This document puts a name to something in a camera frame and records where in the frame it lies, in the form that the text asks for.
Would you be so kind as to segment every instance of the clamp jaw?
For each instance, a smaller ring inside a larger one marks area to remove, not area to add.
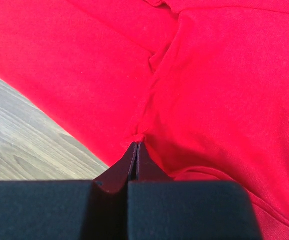
[[[173,181],[143,143],[94,180],[0,182],[0,240],[261,240],[245,190]]]

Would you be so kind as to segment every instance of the red sweatshirt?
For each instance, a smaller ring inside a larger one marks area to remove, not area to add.
[[[233,180],[289,240],[289,0],[0,0],[0,78],[112,165]]]

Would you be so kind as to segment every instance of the seam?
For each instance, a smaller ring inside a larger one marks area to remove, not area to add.
[[[179,13],[181,13],[181,12],[183,12],[185,10],[186,11],[188,11],[188,10],[189,11],[190,10],[204,10],[204,9],[205,10],[207,10],[207,9],[208,10],[210,10],[210,9],[213,10],[213,9],[223,9],[223,8],[224,9],[225,8],[239,8],[239,9],[249,9],[249,10],[260,10],[260,11],[266,11],[266,12],[268,11],[268,12],[276,13],[276,14],[278,13],[278,14],[287,14],[287,15],[289,15],[289,12],[283,12],[283,11],[280,12],[280,11],[275,11],[275,10],[270,10],[270,9],[256,8],[256,7],[255,8],[254,7],[251,8],[251,7],[247,7],[247,6],[246,7],[245,6],[243,6],[243,7],[242,6],[217,6],[217,7],[216,6],[215,7],[198,7],[198,6],[196,6],[196,7],[186,7],[184,9],[180,10]]]
[[[111,26],[110,26],[109,24],[107,24],[106,22],[104,22],[104,21],[102,21],[102,20],[100,20],[100,19],[94,17],[92,14],[90,14],[90,13],[87,12],[87,11],[85,11],[82,7],[80,7],[80,6],[76,5],[76,4],[74,4],[74,3],[71,2],[70,0],[65,0],[65,1],[66,1],[68,4],[70,4],[71,6],[75,7],[77,10],[83,12],[84,14],[88,15],[88,16],[91,17],[92,19],[98,21],[99,23],[103,24],[103,25],[106,26],[107,28],[109,28],[109,29],[115,31],[117,34],[121,35],[122,37],[124,37],[124,38],[127,39],[128,41],[134,43],[136,46],[138,46],[138,47],[140,47],[140,48],[142,48],[142,49],[148,51],[151,55],[154,54],[153,51],[151,51],[151,50],[149,50],[149,49],[147,49],[147,48],[141,46],[141,45],[138,44],[137,42],[135,42],[135,41],[129,39],[128,37],[126,37],[125,35],[123,35],[121,32],[119,32],[119,31],[117,31],[116,29],[114,29],[113,27],[111,27]]]

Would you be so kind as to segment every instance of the wood grain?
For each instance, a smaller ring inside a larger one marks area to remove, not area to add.
[[[0,80],[0,180],[92,179],[107,167]]]

